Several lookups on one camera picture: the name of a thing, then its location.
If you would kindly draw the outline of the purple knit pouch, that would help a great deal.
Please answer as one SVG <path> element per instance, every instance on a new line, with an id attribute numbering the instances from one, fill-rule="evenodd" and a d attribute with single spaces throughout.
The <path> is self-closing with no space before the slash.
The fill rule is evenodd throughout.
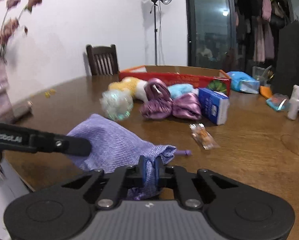
<path id="1" fill-rule="evenodd" d="M 175 155 L 191 155 L 190 150 L 177 150 L 176 146 L 154 145 L 144 141 L 118 123 L 98 114 L 92 114 L 73 128 L 68 136 L 84 138 L 91 143 L 89 156 L 68 156 L 73 164 L 83 171 L 103 169 L 105 173 L 111 173 L 118 167 L 137 164 L 141 155 L 154 161 L 160 155 L 163 164 L 168 164 Z M 150 199 L 159 193 L 156 185 L 132 188 L 128 191 L 128 198 Z"/>

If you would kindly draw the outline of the clear snack packet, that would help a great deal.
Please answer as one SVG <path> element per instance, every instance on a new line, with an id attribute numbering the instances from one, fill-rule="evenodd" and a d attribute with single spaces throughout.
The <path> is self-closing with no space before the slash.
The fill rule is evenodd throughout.
<path id="1" fill-rule="evenodd" d="M 192 137 L 200 146 L 202 146 L 203 149 L 212 150 L 220 147 L 203 124 L 189 124 L 189 128 L 191 130 Z"/>

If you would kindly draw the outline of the purple satin scrunchie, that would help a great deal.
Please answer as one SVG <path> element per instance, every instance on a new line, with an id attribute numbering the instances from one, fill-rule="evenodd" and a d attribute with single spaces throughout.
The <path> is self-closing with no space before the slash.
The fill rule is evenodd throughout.
<path id="1" fill-rule="evenodd" d="M 176 118 L 200 120 L 201 105 L 195 93 L 186 93 L 173 100 L 172 115 Z"/>
<path id="2" fill-rule="evenodd" d="M 152 78 L 145 85 L 148 101 L 140 107 L 145 119 L 162 120 L 172 113 L 172 99 L 168 87 L 163 81 Z"/>

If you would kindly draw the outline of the iridescent mesh ball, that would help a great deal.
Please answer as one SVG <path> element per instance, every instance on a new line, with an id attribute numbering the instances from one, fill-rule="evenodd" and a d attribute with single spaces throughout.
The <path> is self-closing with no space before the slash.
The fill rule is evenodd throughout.
<path id="1" fill-rule="evenodd" d="M 117 89 L 103 92 L 100 103 L 105 116 L 112 121 L 129 118 L 134 105 L 129 92 Z"/>

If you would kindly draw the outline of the yellow plush toy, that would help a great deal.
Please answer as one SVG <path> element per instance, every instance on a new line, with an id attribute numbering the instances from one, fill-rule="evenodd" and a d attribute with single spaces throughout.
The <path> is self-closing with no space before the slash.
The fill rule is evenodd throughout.
<path id="1" fill-rule="evenodd" d="M 148 98 L 145 92 L 147 81 L 136 77 L 125 77 L 120 82 L 112 82 L 108 86 L 108 90 L 120 90 L 128 92 L 133 99 L 147 102 Z"/>

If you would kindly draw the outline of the blue fluffy plush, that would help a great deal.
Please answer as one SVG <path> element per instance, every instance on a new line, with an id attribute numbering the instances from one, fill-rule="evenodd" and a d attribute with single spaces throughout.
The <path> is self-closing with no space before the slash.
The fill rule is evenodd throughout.
<path id="1" fill-rule="evenodd" d="M 194 89 L 194 86 L 191 84 L 180 83 L 180 84 L 168 86 L 168 90 L 169 90 L 171 99 L 174 100 L 174 99 L 182 96 L 183 94 L 193 92 L 195 89 Z"/>

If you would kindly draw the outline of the blue white carton box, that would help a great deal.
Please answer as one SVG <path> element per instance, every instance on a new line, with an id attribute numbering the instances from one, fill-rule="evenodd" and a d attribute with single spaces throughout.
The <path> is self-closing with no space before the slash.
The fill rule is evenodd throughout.
<path id="1" fill-rule="evenodd" d="M 199 88 L 198 100 L 203 116 L 208 118 L 215 125 L 223 125 L 226 123 L 230 105 L 228 96 L 207 88 Z"/>

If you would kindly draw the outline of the yellow crumbs on table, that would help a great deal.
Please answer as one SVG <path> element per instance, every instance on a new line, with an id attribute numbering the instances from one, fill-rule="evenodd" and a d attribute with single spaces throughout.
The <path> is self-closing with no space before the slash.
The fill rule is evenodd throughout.
<path id="1" fill-rule="evenodd" d="M 49 89 L 44 94 L 45 94 L 46 98 L 50 98 L 52 95 L 56 94 L 56 90 L 55 89 Z"/>

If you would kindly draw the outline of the red cardboard box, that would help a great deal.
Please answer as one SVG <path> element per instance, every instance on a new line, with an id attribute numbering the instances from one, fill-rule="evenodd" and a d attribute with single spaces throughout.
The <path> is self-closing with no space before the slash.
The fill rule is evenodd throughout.
<path id="1" fill-rule="evenodd" d="M 188 83 L 194 88 L 208 88 L 227 96 L 231 91 L 231 78 L 221 69 L 209 69 L 189 66 L 143 65 L 118 72 L 118 78 L 136 77 L 148 81 L 157 78 L 167 86 Z"/>

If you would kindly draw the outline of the dark wooden chair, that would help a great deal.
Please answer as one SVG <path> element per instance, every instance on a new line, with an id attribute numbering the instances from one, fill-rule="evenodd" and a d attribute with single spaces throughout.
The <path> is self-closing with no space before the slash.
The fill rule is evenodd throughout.
<path id="1" fill-rule="evenodd" d="M 92 76 L 116 75 L 118 73 L 118 61 L 116 45 L 107 46 L 86 45 L 86 54 Z"/>

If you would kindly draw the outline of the blue tissue pack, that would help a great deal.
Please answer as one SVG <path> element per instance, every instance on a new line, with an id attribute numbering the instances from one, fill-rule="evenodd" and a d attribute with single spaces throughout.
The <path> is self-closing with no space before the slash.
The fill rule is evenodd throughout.
<path id="1" fill-rule="evenodd" d="M 260 82 L 244 72 L 228 72 L 231 78 L 230 88 L 235 92 L 259 94 Z"/>

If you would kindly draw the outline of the orange paper piece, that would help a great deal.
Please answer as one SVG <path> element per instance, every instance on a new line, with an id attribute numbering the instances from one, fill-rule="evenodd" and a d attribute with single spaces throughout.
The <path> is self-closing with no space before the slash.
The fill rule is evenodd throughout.
<path id="1" fill-rule="evenodd" d="M 273 96 L 270 87 L 267 87 L 267 86 L 260 86 L 259 93 L 266 99 L 269 99 Z"/>

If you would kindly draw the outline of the clear glass cup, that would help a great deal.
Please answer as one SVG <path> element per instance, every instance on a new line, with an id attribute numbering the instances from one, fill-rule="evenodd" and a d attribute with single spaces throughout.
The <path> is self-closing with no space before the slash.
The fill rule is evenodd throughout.
<path id="1" fill-rule="evenodd" d="M 272 66 L 262 68 L 258 66 L 252 67 L 252 77 L 260 82 L 261 86 L 267 86 L 271 83 L 274 73 L 272 72 Z"/>

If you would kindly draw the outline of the white spray bottle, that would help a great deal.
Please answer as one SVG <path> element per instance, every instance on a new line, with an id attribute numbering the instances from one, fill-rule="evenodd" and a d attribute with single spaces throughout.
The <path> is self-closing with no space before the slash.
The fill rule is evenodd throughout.
<path id="1" fill-rule="evenodd" d="M 289 100 L 287 117 L 290 120 L 296 120 L 299 112 L 299 85 L 293 86 L 291 98 Z"/>

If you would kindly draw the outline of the hanging clothes rack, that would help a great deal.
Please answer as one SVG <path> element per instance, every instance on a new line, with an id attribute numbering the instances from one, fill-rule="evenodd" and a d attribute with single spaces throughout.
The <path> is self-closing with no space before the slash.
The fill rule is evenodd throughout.
<path id="1" fill-rule="evenodd" d="M 290 23 L 287 0 L 234 0 L 239 55 L 248 63 L 274 61 L 279 30 Z"/>

